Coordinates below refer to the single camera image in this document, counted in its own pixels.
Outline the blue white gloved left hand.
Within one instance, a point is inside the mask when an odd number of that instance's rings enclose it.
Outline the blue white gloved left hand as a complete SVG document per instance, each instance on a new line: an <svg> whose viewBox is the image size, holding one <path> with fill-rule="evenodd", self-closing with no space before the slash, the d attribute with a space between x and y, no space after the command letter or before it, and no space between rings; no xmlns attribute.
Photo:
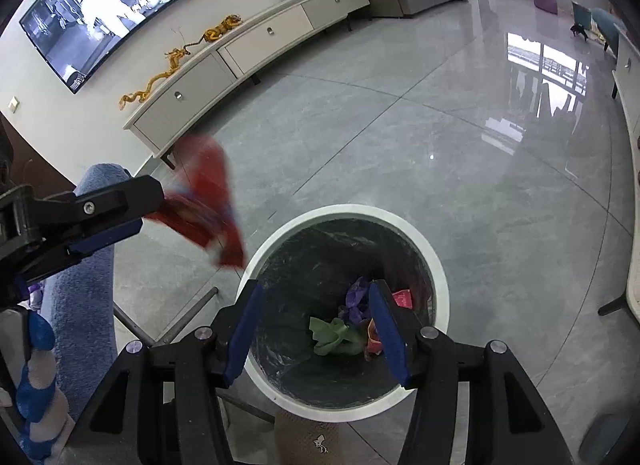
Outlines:
<svg viewBox="0 0 640 465"><path fill-rule="evenodd" d="M27 311L30 357L16 387L16 406L24 419L20 446L33 464L58 464L75 422L56 385L55 336L37 312Z"/></svg>

